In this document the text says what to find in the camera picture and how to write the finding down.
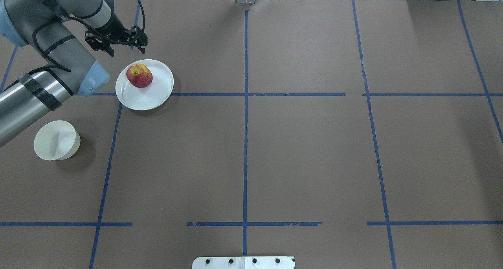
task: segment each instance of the table surface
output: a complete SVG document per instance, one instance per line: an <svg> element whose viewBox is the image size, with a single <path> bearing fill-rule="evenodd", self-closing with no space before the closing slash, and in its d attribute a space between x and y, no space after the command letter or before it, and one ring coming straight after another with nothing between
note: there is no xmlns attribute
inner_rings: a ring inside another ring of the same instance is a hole
<svg viewBox="0 0 503 269"><path fill-rule="evenodd" d="M503 4L143 0L146 54L0 148L0 267L503 268ZM133 0L117 1L124 25ZM69 29L83 40L83 28ZM1 88L44 65L0 40ZM173 94L122 106L117 75L164 62ZM77 153L43 161L66 120Z"/></svg>

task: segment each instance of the metal cylinder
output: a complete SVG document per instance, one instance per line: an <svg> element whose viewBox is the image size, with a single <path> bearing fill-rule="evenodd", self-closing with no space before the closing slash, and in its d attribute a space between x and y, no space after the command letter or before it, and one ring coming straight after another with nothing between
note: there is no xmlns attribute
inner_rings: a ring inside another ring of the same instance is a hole
<svg viewBox="0 0 503 269"><path fill-rule="evenodd" d="M32 75L59 102L70 97L65 88L48 72ZM16 83L0 94L0 147L27 129L51 110L21 83Z"/></svg>

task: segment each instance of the black strap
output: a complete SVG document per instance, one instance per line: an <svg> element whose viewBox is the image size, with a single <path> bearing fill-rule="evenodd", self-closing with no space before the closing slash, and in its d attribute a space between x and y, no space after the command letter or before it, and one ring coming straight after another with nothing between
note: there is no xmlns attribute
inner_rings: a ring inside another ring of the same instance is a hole
<svg viewBox="0 0 503 269"><path fill-rule="evenodd" d="M61 80L61 78L58 75L56 75L56 73L53 70L47 69L47 72L51 74L51 76L55 78L56 81L59 82L59 84L61 84L61 86L70 94L70 96L74 95L73 91L68 87L68 85L66 85L66 83L63 80Z"/></svg>
<svg viewBox="0 0 503 269"><path fill-rule="evenodd" d="M61 21L61 22L67 22L71 20L70 15L61 7L61 5L58 3L56 0L40 0L42 3L49 7L51 11L56 15L56 17Z"/></svg>
<svg viewBox="0 0 503 269"><path fill-rule="evenodd" d="M90 17L96 15L99 12L99 10L101 10L101 7L103 7L103 0L101 0L101 4L99 4L99 7L97 8L97 10L94 13L92 13L91 15L87 15L87 16L77 16L76 15L75 17L78 17L82 20L85 20L86 18L90 18Z"/></svg>
<svg viewBox="0 0 503 269"><path fill-rule="evenodd" d="M68 40L72 40L74 38L75 38L75 36L67 36L67 37L61 38L60 40L56 41L53 45L49 46L49 48L45 49L44 55L49 55L49 53L51 53L52 50L56 49L58 46L67 42Z"/></svg>
<svg viewBox="0 0 503 269"><path fill-rule="evenodd" d="M36 81L34 78L31 77L29 74L23 75L21 78L19 78L19 82L25 86L27 90L31 94L33 94L34 97L38 98L40 102L42 102L49 110L54 111L57 108L61 107L61 103L58 101L54 95L49 94L47 90L45 90L38 81Z"/></svg>

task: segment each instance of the white plate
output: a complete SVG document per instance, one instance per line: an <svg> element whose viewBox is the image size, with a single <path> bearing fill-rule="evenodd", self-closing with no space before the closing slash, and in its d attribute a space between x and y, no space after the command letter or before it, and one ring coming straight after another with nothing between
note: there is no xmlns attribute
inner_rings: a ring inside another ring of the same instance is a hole
<svg viewBox="0 0 503 269"><path fill-rule="evenodd" d="M142 63L152 73L152 83L146 88L133 86L126 77L131 65ZM121 103L133 110L150 110L161 106L173 90L174 78L171 70L162 62L152 59L139 60L127 65L117 77L115 93Z"/></svg>

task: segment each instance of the white bowl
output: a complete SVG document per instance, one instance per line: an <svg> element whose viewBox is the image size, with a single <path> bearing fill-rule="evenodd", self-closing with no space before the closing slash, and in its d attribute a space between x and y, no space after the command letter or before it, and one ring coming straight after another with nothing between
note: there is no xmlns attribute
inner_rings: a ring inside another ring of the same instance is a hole
<svg viewBox="0 0 503 269"><path fill-rule="evenodd" d="M66 121L54 121L38 131L33 141L33 149L43 160L64 160L77 152L81 137Z"/></svg>
<svg viewBox="0 0 503 269"><path fill-rule="evenodd" d="M131 65L142 63L152 73L152 83L146 88L133 86L126 77ZM125 67L117 77L115 93L121 103L133 110L150 110L161 106L173 90L174 78L171 70L162 62L152 59L139 60Z"/></svg>

